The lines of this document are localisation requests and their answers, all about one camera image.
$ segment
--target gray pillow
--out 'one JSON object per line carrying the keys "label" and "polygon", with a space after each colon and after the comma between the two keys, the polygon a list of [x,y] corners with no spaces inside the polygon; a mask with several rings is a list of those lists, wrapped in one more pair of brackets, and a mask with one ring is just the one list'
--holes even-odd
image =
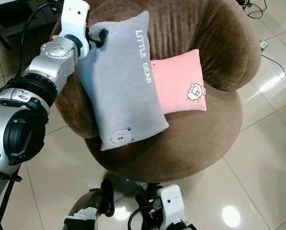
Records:
{"label": "gray pillow", "polygon": [[108,30],[106,42],[92,47],[76,72],[92,101],[101,150],[149,138],[168,128],[150,67],[149,13],[122,22],[101,22],[92,35]]}

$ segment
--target glossy floor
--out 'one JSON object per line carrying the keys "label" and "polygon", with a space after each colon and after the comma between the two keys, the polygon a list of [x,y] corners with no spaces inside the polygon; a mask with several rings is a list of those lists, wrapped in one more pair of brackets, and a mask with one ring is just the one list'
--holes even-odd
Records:
{"label": "glossy floor", "polygon": [[[286,0],[267,0],[263,18],[252,25],[269,46],[264,55],[286,70]],[[14,62],[0,44],[0,87]],[[238,90],[244,112],[240,135],[228,154],[206,170],[179,181],[186,216],[199,230],[286,230],[286,79],[263,58],[252,81]],[[2,225],[5,230],[58,230],[75,201],[103,178],[114,184],[115,215],[100,217],[99,229],[125,230],[146,187],[110,175],[84,141],[51,110],[45,147],[23,164]],[[142,219],[134,219],[139,229]]]}

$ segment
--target pink pillow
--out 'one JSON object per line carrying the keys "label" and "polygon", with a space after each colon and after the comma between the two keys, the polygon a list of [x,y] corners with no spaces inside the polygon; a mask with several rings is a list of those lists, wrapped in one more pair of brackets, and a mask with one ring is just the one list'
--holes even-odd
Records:
{"label": "pink pillow", "polygon": [[206,90],[198,49],[151,61],[151,67],[164,114],[187,110],[206,111]]}

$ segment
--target pillow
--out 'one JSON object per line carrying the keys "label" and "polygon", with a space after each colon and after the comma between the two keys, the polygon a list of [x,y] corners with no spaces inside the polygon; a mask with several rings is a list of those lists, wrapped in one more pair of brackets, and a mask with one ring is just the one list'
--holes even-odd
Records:
{"label": "pillow", "polygon": [[149,138],[168,128],[161,111],[147,36],[149,13],[122,22],[101,22],[92,35],[108,31],[104,45],[92,47],[76,71],[92,101],[101,150]]}
{"label": "pillow", "polygon": [[151,61],[151,67],[164,114],[187,110],[206,111],[206,90],[198,49]]}

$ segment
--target brown velvet upholstery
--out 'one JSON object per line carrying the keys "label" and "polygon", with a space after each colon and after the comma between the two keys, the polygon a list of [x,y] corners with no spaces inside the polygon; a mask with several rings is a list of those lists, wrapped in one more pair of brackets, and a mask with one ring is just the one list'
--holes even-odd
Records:
{"label": "brown velvet upholstery", "polygon": [[[91,103],[76,75],[69,77],[56,104],[63,118],[107,170],[141,182],[164,182],[197,173],[230,149],[242,123],[235,91],[248,83],[261,62],[259,41],[235,0],[90,1],[89,26],[150,13],[151,59],[200,50],[207,111],[166,115],[164,132],[108,151],[100,151]],[[60,30],[57,23],[53,34]]]}

